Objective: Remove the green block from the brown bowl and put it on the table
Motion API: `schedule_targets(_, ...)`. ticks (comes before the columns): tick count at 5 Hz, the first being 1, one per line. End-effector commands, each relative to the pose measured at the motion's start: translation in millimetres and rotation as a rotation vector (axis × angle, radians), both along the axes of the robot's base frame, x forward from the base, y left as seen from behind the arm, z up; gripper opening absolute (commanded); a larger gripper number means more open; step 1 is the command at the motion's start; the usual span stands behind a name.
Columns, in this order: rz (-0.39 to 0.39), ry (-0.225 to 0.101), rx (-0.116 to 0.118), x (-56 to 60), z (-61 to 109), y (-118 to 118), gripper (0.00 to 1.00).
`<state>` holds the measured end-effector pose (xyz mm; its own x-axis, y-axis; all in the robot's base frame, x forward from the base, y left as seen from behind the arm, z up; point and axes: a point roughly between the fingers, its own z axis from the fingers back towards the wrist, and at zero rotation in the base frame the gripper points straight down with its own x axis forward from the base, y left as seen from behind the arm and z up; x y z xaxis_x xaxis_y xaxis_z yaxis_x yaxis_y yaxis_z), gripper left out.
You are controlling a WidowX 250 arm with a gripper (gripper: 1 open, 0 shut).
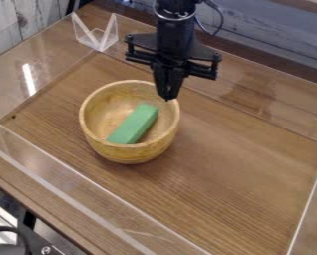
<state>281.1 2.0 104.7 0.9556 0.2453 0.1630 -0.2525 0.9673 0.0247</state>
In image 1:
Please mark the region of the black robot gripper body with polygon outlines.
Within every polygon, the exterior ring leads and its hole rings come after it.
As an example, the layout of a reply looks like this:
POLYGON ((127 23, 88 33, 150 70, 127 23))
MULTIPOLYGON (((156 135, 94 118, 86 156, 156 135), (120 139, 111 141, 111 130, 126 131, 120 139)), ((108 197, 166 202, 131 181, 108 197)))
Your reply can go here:
POLYGON ((194 27, 194 17, 159 18, 154 33, 126 36, 126 59, 148 66, 158 63, 170 69, 179 68, 186 76, 214 80, 222 56, 197 39, 194 27))

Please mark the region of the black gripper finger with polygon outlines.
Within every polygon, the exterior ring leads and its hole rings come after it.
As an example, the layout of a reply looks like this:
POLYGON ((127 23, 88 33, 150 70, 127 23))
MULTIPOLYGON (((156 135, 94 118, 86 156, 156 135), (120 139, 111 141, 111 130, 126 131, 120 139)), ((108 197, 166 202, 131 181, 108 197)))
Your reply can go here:
POLYGON ((169 82, 167 82, 169 98, 171 100, 178 97, 183 79, 185 79, 185 70, 181 68, 173 68, 169 71, 169 82))
POLYGON ((167 100, 169 99, 169 88, 167 88, 169 71, 167 71, 167 68, 159 63, 154 63, 154 78, 155 78, 158 94, 164 100, 167 100))

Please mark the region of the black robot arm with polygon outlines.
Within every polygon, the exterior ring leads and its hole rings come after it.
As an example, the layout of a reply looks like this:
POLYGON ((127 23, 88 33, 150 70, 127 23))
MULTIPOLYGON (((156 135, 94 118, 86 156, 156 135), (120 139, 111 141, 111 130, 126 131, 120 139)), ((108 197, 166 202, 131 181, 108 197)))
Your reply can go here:
POLYGON ((178 97, 189 76, 217 78, 222 56, 195 37, 195 6, 202 2, 213 5, 210 0, 155 0, 156 31, 124 38, 126 59, 151 67, 158 95, 166 101, 178 97))

